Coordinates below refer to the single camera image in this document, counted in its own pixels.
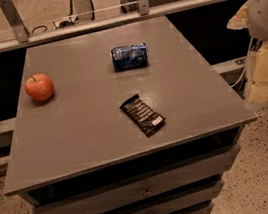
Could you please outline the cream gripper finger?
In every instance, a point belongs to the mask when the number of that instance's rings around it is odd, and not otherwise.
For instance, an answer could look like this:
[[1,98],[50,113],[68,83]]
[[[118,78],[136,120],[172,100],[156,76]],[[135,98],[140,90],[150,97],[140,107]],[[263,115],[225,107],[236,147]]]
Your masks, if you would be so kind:
[[232,18],[229,19],[227,23],[227,28],[230,30],[240,30],[240,29],[246,29],[248,27],[247,24],[247,9],[248,5],[247,3],[244,3],[242,7],[238,9],[235,15],[233,15]]
[[268,102],[268,41],[248,56],[246,69],[245,101],[252,107],[264,105]]

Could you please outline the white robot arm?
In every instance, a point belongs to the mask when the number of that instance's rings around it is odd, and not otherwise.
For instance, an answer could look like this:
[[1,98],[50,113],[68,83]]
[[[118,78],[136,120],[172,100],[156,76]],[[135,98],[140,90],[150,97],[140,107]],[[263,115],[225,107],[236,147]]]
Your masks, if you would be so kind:
[[261,47],[247,54],[246,100],[268,102],[268,0],[248,0],[227,23],[230,30],[248,29],[250,37],[262,41]]

